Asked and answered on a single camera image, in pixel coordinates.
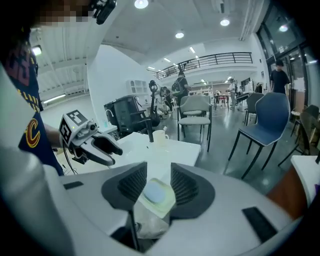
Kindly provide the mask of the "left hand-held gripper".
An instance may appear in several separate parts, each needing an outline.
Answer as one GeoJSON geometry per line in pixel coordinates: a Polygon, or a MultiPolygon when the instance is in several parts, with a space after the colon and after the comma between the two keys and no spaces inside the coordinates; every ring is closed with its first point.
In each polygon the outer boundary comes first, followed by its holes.
{"type": "Polygon", "coordinates": [[[111,154],[122,155],[123,149],[108,133],[98,134],[95,122],[87,119],[79,110],[62,115],[59,125],[62,147],[68,149],[73,160],[85,164],[88,160],[112,166],[116,163],[111,154]]]}

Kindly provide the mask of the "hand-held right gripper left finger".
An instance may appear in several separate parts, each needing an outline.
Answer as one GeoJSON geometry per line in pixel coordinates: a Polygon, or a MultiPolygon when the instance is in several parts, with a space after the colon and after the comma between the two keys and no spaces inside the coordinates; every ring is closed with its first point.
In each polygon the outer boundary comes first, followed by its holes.
{"type": "Polygon", "coordinates": [[[147,182],[146,162],[58,180],[59,212],[75,255],[141,255],[133,210],[147,182]]]}

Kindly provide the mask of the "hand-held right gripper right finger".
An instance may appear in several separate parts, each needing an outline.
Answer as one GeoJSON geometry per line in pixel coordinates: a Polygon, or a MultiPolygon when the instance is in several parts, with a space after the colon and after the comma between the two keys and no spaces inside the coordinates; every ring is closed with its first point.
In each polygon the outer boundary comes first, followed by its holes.
{"type": "Polygon", "coordinates": [[[152,256],[270,256],[300,221],[247,183],[171,164],[177,205],[152,256]]]}

